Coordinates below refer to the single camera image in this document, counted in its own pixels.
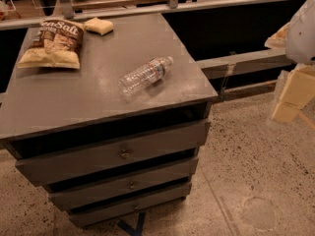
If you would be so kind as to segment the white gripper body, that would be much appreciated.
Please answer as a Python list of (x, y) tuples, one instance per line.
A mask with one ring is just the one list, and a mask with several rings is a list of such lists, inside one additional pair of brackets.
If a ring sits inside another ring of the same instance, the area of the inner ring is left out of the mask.
[(285, 53), (296, 63), (315, 64), (315, 0), (306, 0), (291, 18)]

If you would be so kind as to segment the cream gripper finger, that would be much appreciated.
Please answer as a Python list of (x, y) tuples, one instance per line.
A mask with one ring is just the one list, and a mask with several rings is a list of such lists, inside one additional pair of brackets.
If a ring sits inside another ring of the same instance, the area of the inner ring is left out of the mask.
[(288, 27), (289, 27), (289, 24), (285, 24), (272, 36), (268, 37), (267, 40), (265, 41), (265, 46), (271, 49), (284, 48)]
[(314, 65), (297, 64), (289, 73), (282, 71), (271, 119), (283, 124), (291, 122), (314, 97)]

